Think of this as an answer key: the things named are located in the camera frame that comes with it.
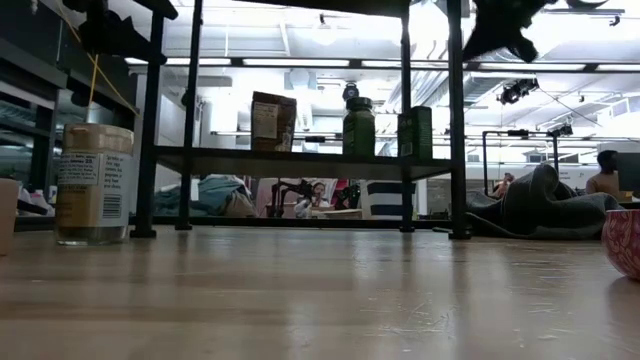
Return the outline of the navy white striped object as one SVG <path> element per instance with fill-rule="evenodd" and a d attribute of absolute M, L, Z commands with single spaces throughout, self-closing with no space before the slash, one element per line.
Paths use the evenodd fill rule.
<path fill-rule="evenodd" d="M 359 185 L 360 207 L 364 220 L 402 219 L 401 182 L 361 180 Z"/>

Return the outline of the black ceiling spotlight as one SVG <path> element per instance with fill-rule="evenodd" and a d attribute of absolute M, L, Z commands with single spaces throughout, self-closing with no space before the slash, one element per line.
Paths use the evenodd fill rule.
<path fill-rule="evenodd" d="M 497 100 L 502 104 L 515 104 L 522 97 L 528 96 L 530 92 L 539 88 L 538 80 L 535 78 L 518 79 L 515 82 L 505 85 L 502 92 L 497 96 Z"/>

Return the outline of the black pipe stand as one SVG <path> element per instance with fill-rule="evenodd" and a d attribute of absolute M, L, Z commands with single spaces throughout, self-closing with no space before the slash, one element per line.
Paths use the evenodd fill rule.
<path fill-rule="evenodd" d="M 483 131 L 481 134 L 482 140 L 482 164 L 483 164 L 483 183 L 484 183 L 484 194 L 489 195 L 489 183 L 488 183 L 488 162 L 487 162 L 487 137 L 489 135 L 498 135 L 501 137 L 505 135 L 506 137 L 516 137 L 520 140 L 530 140 L 535 135 L 539 135 L 542 138 L 550 139 L 553 147 L 553 164 L 556 172 L 559 172 L 559 156 L 558 156 L 558 139 L 559 135 L 554 132 L 541 132 L 541 131 L 529 131 L 526 129 L 519 130 L 488 130 Z"/>

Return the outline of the green black pepper tin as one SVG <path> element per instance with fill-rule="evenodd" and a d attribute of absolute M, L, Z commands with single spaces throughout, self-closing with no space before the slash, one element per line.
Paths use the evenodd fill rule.
<path fill-rule="evenodd" d="M 415 106 L 398 116 L 398 156 L 419 160 L 433 159 L 432 109 Z"/>

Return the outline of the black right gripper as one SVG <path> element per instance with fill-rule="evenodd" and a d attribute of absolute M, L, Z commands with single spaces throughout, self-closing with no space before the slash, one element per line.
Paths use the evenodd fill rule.
<path fill-rule="evenodd" d="M 473 60 L 488 52 L 506 48 L 524 62 L 538 57 L 533 42 L 521 30 L 550 0 L 473 0 L 475 24 L 463 48 L 462 59 Z"/>

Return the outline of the tan lid spice jar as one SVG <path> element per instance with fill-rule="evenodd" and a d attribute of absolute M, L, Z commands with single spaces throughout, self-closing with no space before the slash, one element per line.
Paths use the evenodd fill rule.
<path fill-rule="evenodd" d="M 57 178 L 56 242 L 121 243 L 129 225 L 134 133 L 95 123 L 67 124 Z"/>

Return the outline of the black metal wood shelf unit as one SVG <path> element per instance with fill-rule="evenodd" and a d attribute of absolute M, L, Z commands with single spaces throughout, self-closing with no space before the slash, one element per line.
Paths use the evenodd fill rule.
<path fill-rule="evenodd" d="M 346 11 L 369 15 L 398 17 L 401 20 L 401 93 L 402 109 L 411 108 L 409 81 L 410 60 L 410 0 L 353 0 L 350 4 L 330 0 L 291 0 L 293 6 L 320 6 L 324 10 Z M 159 159 L 170 160 L 181 175 L 181 198 L 179 214 L 175 219 L 177 230 L 188 230 L 191 177 L 196 170 L 215 174 L 240 174 L 256 177 L 286 178 L 352 178 L 398 181 L 402 185 L 402 219 L 398 226 L 401 232 L 414 229 L 410 185 L 412 182 L 450 174 L 452 180 L 452 215 L 450 220 L 431 222 L 432 230 L 447 231 L 450 238 L 468 240 L 471 234 L 466 224 L 464 197 L 463 121 L 452 119 L 452 155 L 448 160 L 419 160 L 408 157 L 360 157 L 337 154 L 311 154 L 295 152 L 255 152 L 247 150 L 225 150 L 196 148 L 192 144 L 194 120 L 186 116 L 184 144 L 181 147 L 158 146 L 151 137 L 149 125 L 143 127 L 143 144 L 140 155 L 140 178 L 138 183 L 138 205 L 133 236 L 152 238 L 153 228 L 153 182 L 155 167 Z"/>

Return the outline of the green label glass spice jar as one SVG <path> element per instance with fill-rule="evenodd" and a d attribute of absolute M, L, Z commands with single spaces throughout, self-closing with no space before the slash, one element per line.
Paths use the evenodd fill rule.
<path fill-rule="evenodd" d="M 372 158 L 375 156 L 375 113 L 367 97 L 353 97 L 346 102 L 343 119 L 344 155 Z"/>

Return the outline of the grey cloth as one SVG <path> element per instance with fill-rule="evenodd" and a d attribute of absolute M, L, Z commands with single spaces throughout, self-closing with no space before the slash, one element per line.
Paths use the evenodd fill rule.
<path fill-rule="evenodd" d="M 500 199 L 469 191 L 466 205 L 476 235 L 528 240 L 598 239 L 606 213 L 622 208 L 606 193 L 577 194 L 550 165 L 516 179 Z"/>

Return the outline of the teal cloth pile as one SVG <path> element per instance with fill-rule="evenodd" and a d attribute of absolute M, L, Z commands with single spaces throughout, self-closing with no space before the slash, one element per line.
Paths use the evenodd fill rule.
<path fill-rule="evenodd" d="M 231 175 L 208 175 L 195 179 L 189 201 L 191 217 L 256 218 L 258 212 L 244 182 Z M 155 216 L 178 216 L 180 185 L 161 187 L 154 194 Z"/>

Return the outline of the black monitor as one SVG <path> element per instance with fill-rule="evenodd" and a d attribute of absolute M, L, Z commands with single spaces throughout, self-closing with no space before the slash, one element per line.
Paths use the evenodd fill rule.
<path fill-rule="evenodd" d="M 640 153 L 617 154 L 619 189 L 640 195 Z"/>

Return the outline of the black table rig frame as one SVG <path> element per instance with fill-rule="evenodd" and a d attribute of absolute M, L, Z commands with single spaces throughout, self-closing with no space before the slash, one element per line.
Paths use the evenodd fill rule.
<path fill-rule="evenodd" d="M 286 218 L 231 218 L 231 217 L 191 217 L 194 226 L 225 227 L 290 227 L 290 228 L 347 228 L 347 229 L 399 229 L 401 220 L 358 220 L 358 219 L 286 219 Z M 15 220 L 14 231 L 49 231 L 55 225 L 54 217 L 20 216 Z"/>

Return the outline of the dark storage rack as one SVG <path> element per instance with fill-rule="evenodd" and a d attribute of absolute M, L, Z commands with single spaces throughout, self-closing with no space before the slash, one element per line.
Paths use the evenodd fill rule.
<path fill-rule="evenodd" d="M 53 184 L 62 22 L 41 0 L 0 0 L 0 177 Z"/>

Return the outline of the brown orange spice pouch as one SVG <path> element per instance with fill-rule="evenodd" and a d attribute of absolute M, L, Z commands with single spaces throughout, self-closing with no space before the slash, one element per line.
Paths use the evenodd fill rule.
<path fill-rule="evenodd" d="M 297 118 L 295 99 L 254 91 L 250 118 L 252 151 L 292 151 Z"/>

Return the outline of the small white round tin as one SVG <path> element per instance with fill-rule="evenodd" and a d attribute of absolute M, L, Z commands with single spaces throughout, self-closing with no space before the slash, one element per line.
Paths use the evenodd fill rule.
<path fill-rule="evenodd" d="M 609 262 L 624 276 L 640 281 L 640 210 L 610 210 L 601 242 Z"/>

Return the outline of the tan cardboard box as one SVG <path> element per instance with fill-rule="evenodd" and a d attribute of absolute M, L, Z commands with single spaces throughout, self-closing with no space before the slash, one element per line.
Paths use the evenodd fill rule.
<path fill-rule="evenodd" d="M 0 257 L 9 253 L 14 234 L 19 185 L 0 178 Z"/>

